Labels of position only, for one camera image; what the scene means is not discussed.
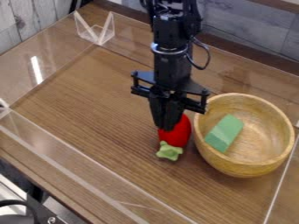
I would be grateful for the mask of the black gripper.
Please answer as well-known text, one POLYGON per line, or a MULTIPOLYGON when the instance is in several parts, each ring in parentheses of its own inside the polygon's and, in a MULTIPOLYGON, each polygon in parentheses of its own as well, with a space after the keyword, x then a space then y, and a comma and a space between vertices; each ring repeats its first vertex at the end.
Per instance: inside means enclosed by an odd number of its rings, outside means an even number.
POLYGON ((204 70, 204 66, 192 61, 192 45, 182 48, 162 48, 151 44, 154 52, 154 71, 134 71, 131 93, 148 98, 154 123, 158 128, 171 131, 180 121, 184 109, 206 113, 210 91, 192 80, 192 67, 204 70), (179 101, 171 98, 171 92, 179 95, 179 101))

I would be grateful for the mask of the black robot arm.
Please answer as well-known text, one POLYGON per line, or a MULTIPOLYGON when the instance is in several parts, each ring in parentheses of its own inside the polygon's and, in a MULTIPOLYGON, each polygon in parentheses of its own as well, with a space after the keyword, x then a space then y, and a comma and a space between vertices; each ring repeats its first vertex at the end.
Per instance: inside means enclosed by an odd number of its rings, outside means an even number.
POLYGON ((206 69, 194 61, 192 48, 207 46, 198 40, 202 14, 196 0, 140 0, 147 9, 154 42, 154 71, 134 71, 131 93, 148 99, 155 126, 171 131, 190 110, 207 111, 210 90, 192 80, 192 69, 206 69))

